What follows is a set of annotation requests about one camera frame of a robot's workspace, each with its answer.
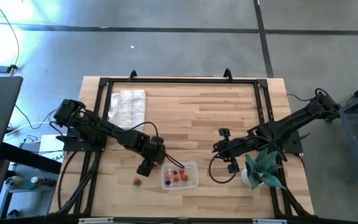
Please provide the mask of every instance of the artificial plant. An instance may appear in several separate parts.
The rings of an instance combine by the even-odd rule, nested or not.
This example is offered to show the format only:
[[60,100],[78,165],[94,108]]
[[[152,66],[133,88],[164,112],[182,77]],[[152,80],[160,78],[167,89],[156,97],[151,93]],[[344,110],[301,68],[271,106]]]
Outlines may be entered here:
[[280,187],[286,189],[280,180],[272,175],[282,166],[273,164],[273,160],[277,156],[277,151],[267,154],[269,149],[264,149],[259,152],[256,159],[246,155],[247,176],[251,183],[252,190],[259,186],[262,182],[270,187]]

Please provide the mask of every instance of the white flower pot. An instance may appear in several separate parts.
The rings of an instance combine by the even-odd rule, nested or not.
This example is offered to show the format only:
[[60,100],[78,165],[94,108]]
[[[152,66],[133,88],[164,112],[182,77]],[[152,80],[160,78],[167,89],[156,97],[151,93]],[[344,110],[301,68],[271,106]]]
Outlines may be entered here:
[[247,168],[244,168],[244,169],[241,171],[241,181],[242,181],[245,185],[251,187],[251,182],[249,182],[248,175],[247,175]]

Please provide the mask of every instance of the concrete floor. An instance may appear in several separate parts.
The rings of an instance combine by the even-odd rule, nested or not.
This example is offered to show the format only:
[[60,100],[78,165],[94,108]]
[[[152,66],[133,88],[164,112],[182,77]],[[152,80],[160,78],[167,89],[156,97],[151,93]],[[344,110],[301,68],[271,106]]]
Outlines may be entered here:
[[[12,22],[23,24],[258,28],[251,0],[0,2]],[[266,29],[358,30],[358,0],[259,2]],[[229,67],[235,77],[267,76],[259,34],[16,32],[21,45],[16,75],[24,77],[17,104],[33,122],[43,120],[62,99],[77,98],[85,75],[129,75],[134,69],[145,76],[220,77]],[[267,44],[274,77],[284,78],[289,93],[309,98],[321,87],[343,104],[358,89],[358,35],[274,34],[267,35]],[[15,57],[11,31],[0,27],[0,65]],[[290,98],[292,111],[304,105]],[[27,121],[15,111],[11,123],[19,127]],[[54,133],[45,125],[23,129],[6,141],[19,144],[26,134]],[[344,182],[354,166],[341,122],[315,121],[300,133],[311,133],[303,149],[315,213],[358,221],[358,181]]]

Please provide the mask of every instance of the cloth napkin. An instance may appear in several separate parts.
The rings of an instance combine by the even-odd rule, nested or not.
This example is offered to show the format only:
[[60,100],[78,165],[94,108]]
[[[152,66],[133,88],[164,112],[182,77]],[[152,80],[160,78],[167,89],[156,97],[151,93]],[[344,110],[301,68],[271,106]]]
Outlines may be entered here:
[[[121,90],[111,95],[109,122],[122,129],[130,129],[143,123],[146,108],[146,92],[144,90]],[[144,124],[135,128],[143,131]]]

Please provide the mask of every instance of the red fruit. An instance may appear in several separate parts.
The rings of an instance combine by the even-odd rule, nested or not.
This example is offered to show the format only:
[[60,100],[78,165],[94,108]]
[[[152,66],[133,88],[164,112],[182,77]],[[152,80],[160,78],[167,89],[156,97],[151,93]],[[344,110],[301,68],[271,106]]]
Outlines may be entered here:
[[190,178],[186,174],[182,174],[180,177],[183,181],[190,180]]
[[142,185],[142,181],[138,177],[135,177],[134,178],[134,185],[135,186],[140,186],[140,185]]
[[172,173],[171,173],[171,172],[167,172],[167,173],[165,174],[165,178],[171,179],[171,177],[172,177]]

